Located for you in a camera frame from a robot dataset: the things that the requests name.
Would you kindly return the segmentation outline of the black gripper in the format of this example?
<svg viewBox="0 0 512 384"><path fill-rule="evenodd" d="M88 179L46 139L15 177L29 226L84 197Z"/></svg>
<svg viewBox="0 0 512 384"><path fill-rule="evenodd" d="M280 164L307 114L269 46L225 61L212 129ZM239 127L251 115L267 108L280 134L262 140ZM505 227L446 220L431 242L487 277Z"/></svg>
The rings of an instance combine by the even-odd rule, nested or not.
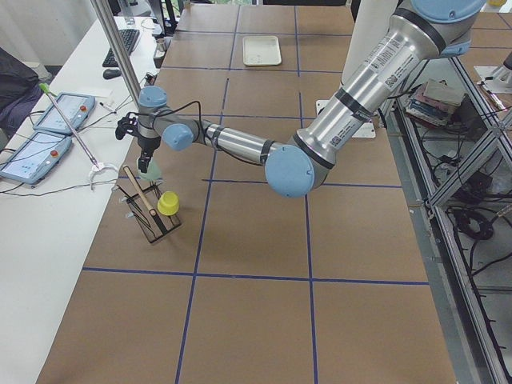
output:
<svg viewBox="0 0 512 384"><path fill-rule="evenodd" d="M138 159L138 170L140 173L147 173L149 167L149 160L154 155L156 149L160 147L161 137L147 138L144 136L138 137L138 145L141 149L140 158Z"/></svg>

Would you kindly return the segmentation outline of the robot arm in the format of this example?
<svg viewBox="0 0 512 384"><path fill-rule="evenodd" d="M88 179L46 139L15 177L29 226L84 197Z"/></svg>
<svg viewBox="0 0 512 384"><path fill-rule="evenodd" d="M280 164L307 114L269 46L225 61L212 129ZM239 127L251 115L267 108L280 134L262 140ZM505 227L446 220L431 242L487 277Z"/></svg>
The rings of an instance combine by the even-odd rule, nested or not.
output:
<svg viewBox="0 0 512 384"><path fill-rule="evenodd" d="M180 151L202 144L264 169L270 188L281 196L307 195L326 180L337 153L423 61L468 51L470 30L481 1L403 1L391 13L386 32L339 86L311 122L285 143L205 120L187 118L167 104L158 86L138 96L140 171L164 142Z"/></svg>

